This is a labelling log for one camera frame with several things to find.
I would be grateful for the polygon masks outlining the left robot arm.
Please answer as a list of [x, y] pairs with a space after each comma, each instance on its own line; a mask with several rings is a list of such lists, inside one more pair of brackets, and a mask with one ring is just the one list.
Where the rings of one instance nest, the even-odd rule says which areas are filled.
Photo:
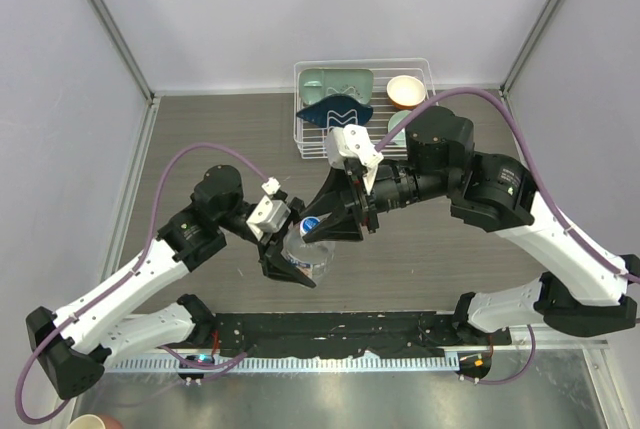
[[248, 203], [235, 167], [210, 168], [194, 187], [189, 204], [161, 228], [152, 228], [144, 248], [129, 263], [75, 301], [56, 310], [38, 307], [28, 314], [31, 358], [60, 399], [83, 394], [107, 368], [147, 349], [182, 342], [205, 346], [215, 318], [194, 295], [182, 296], [149, 316], [128, 317], [224, 249], [228, 233], [256, 246], [267, 277], [312, 286], [282, 254], [285, 234], [300, 220], [303, 201], [289, 198], [274, 178], [262, 189], [262, 199]]

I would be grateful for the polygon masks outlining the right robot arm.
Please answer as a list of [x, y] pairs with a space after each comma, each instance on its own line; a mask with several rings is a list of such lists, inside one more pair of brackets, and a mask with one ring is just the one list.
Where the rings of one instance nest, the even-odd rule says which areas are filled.
[[583, 338], [634, 327], [638, 306], [627, 288], [639, 272], [638, 258], [610, 254], [571, 230], [524, 165], [476, 151], [473, 135], [469, 119], [444, 107], [429, 109], [406, 125], [406, 158], [370, 170], [356, 150], [367, 140], [365, 130], [332, 130], [331, 169], [304, 212], [304, 240], [359, 241], [378, 229], [381, 213], [445, 197], [454, 218], [515, 244], [544, 269], [519, 287], [463, 294], [451, 320], [457, 340], [472, 344], [538, 322]]

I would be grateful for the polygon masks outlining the blue white bottle cap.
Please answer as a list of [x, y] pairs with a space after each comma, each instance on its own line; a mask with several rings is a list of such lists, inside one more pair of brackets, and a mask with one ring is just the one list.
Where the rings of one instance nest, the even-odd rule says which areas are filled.
[[299, 231], [301, 236], [309, 234], [320, 224], [320, 219], [314, 216], [304, 218], [299, 225]]

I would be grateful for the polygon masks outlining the labelled clear plastic bottle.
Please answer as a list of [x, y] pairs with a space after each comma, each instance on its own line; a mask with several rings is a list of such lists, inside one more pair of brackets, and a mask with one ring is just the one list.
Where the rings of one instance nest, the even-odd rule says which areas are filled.
[[320, 241], [307, 244], [300, 229], [292, 229], [284, 239], [285, 259], [314, 283], [320, 283], [332, 267], [335, 243]]

